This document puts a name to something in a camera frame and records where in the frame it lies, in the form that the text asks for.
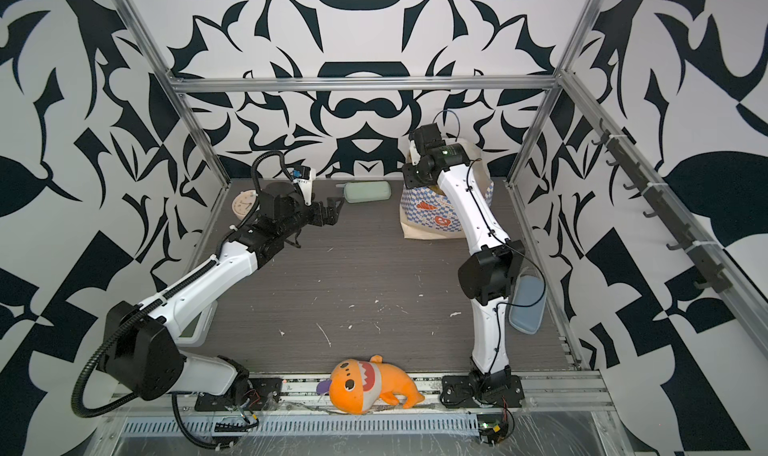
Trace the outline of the blue checkered paper bag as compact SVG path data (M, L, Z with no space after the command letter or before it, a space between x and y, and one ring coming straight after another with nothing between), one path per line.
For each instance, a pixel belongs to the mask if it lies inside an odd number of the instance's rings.
M478 148L460 139L470 158L469 165L453 166L442 172L437 186L406 188L401 196L400 223L407 239L461 239L469 237L470 247L494 247L508 239L490 210L494 183ZM462 224L469 224L469 232Z

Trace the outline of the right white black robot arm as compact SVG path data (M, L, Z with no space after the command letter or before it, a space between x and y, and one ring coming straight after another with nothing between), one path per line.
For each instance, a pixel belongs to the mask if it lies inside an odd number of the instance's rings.
M512 371L506 354L503 320L509 309L540 309L547 286L533 300L518 298L518 282L527 259L520 241L512 240L497 222L474 176L476 160L460 143L447 142L435 123L409 135L411 161L402 168L409 190L436 186L451 203L462 226L469 257L458 269L460 287L473 310L474 397L488 403L510 387Z

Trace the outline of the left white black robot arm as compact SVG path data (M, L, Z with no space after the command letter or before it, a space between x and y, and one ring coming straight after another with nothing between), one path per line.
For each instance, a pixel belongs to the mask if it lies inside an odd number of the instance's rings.
M95 418L135 400L166 394L204 393L239 406L249 391L249 372L223 356L185 353L183 331L206 308L241 280L266 266L285 246L297 247L307 226L337 223L343 198L314 198L312 168L285 162L281 151L259 156L251 165L255 201L220 240L214 253L177 282L137 304L120 302L107 315L101 345L77 377L70 405L80 418ZM101 371L129 393L103 406L85 403L85 390Z

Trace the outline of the mint green case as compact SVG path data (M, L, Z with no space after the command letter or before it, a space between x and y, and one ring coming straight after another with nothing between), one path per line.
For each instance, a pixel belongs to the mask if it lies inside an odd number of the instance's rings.
M349 204L386 201L392 196L387 181L352 181L337 184L337 187L342 189L343 197Z

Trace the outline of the pink round alarm clock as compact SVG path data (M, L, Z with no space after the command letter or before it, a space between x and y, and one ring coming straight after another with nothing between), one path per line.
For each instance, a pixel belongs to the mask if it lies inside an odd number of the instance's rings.
M257 194L255 190L248 190L239 193L234 197L231 209L239 221L243 221L249 214L258 207Z

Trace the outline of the light blue case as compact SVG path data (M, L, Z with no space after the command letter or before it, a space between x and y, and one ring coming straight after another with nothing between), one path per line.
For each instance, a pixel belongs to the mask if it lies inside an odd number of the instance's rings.
M526 335L536 334L543 320L546 298L546 281L536 269L524 269L516 279L508 310L510 326Z

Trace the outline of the orange plush shark toy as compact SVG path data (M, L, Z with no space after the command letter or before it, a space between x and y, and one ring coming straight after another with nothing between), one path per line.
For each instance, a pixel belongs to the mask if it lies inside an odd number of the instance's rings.
M320 381L316 393L327 395L338 410L353 415L367 413L377 401L411 409L425 401L413 379L402 369L385 363L381 355L369 360L346 359L336 365L330 377Z

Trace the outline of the black wall hook rack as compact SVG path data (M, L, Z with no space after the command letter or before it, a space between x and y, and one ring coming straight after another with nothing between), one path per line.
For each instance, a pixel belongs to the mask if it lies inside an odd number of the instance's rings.
M699 289L711 288L717 293L731 289L733 282L726 275L722 260L715 255L717 243L694 227L689 211L649 166L630 138L624 133L612 132L604 118L599 119L599 132L599 139L593 145L605 147L613 157L608 165L620 167L630 180L624 188L636 192L647 202L650 211L644 212L644 217L658 218L671 234L674 242L667 243L666 248L683 251L692 261L704 280L694 285Z

